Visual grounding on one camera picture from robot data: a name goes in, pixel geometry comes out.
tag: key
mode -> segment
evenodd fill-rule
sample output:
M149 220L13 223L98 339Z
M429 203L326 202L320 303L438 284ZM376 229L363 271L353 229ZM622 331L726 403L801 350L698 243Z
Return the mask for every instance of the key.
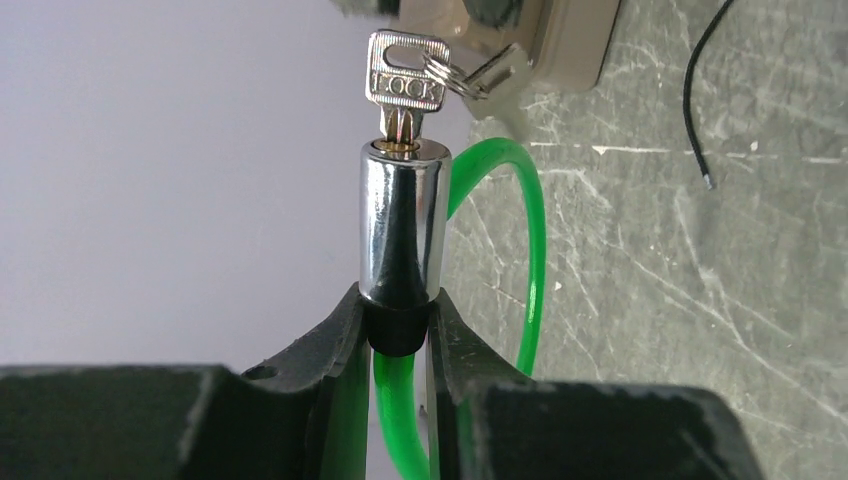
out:
M368 77L365 96L382 109L380 131L386 141L412 145L421 136L424 114L438 112L445 99L445 86L424 70L394 65L387 60L391 47L421 50L443 63L450 62L450 47L436 37L378 30L368 42Z
M495 117L515 141L523 142L529 127L518 101L532 77L527 52L513 43L465 79L469 87L480 89L486 95L482 98L463 97L462 101L474 118Z

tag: screw hole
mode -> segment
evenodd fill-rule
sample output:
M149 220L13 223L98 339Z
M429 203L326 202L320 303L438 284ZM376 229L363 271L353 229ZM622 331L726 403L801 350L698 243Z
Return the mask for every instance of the screw hole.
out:
M257 365L242 374L248 380L264 380L276 377L280 371L270 365Z

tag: scratched floor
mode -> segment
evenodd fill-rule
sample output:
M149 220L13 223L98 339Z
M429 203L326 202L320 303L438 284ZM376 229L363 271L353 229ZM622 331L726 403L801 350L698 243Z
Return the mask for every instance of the scratched floor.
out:
M587 94L528 92L549 225L544 378L700 385L744 423L766 476L848 478L848 2L740 0L683 68L718 0L624 0ZM478 123L472 140L501 135ZM447 286L507 358L521 333L525 219L510 172L460 209Z

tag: white wall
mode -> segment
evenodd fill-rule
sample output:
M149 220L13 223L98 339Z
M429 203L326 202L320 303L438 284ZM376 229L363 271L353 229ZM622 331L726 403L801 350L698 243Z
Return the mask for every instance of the white wall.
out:
M368 35L328 0L0 0L0 365L273 355L358 275ZM451 98L424 133L454 153ZM369 478L397 478L372 414Z

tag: green plastic coating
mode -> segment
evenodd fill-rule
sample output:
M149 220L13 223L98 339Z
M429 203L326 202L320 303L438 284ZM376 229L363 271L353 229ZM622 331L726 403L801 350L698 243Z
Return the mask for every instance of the green plastic coating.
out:
M451 174L448 218L453 216L480 180L504 164L512 166L518 177L527 211L530 271L527 276L524 333L515 366L526 375L532 375L542 323L547 237L542 185L527 150L512 140L491 138L456 157ZM374 383L377 385L377 411L389 456L405 480L424 480L430 478L430 464L415 423L414 359L414 355L391 358L374 352Z
M386 357L374 352L377 413L389 456L405 480L429 480L430 463L415 424L412 366L415 355Z

